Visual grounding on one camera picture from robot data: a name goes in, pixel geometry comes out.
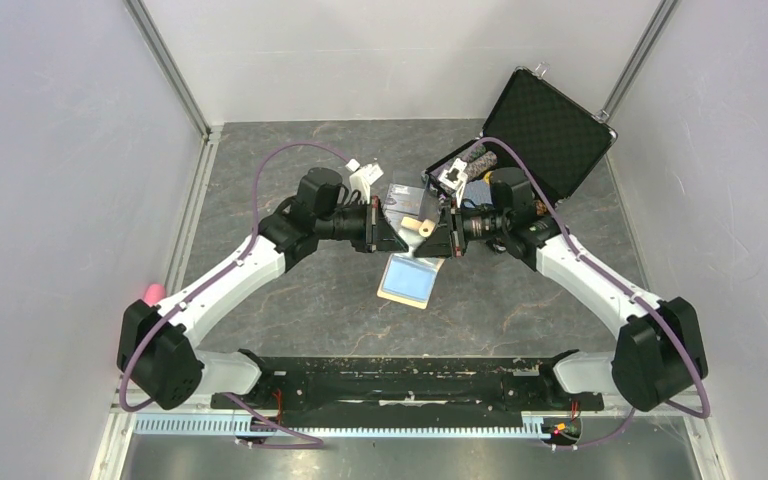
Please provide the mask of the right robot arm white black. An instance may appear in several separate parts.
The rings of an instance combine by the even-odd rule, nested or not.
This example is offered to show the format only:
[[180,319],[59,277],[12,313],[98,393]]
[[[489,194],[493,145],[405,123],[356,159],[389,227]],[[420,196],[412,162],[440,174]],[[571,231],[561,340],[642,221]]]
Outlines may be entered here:
[[675,396],[695,388],[701,403],[695,416],[709,414],[703,387],[707,358],[697,312],[687,300],[664,300],[594,257],[536,200],[536,189],[519,168],[491,171],[487,204],[472,205],[465,198],[467,176],[460,162],[429,183],[445,198],[434,230],[415,250],[417,256],[461,257],[472,242],[497,241],[512,257],[573,295],[614,336],[608,352],[573,349],[551,359],[537,382],[545,405],[562,408],[577,394],[610,394],[648,412],[661,404],[676,407]]

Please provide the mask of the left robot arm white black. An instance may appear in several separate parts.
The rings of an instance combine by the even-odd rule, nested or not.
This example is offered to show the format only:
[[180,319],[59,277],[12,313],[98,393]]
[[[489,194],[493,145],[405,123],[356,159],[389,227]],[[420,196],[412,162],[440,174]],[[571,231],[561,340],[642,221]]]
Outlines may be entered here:
[[164,410],[193,395],[236,393],[255,408],[272,399],[274,381],[255,355],[206,352],[199,346],[231,310],[314,253],[322,240],[347,241],[359,253],[407,251],[380,198],[371,193],[383,174],[380,166],[352,162],[350,168],[347,186],[359,193],[357,202],[340,204],[344,185],[338,172],[312,168],[296,194],[206,274],[155,304],[138,299],[126,308],[117,352],[123,409],[129,407],[129,384],[146,394],[144,406]]

